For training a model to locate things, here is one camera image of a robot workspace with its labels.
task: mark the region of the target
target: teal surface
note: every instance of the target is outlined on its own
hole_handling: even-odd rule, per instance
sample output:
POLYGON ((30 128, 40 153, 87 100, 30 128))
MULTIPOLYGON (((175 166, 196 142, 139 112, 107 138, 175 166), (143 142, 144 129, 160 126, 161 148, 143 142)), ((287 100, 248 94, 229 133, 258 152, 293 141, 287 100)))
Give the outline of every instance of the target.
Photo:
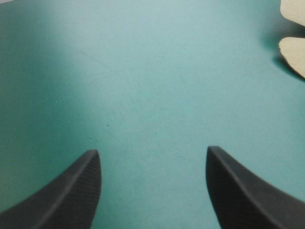
POLYGON ((305 200, 305 82, 277 44, 303 28, 266 0, 0 5, 0 210, 85 150, 102 157, 93 229, 219 228, 220 145, 305 200))

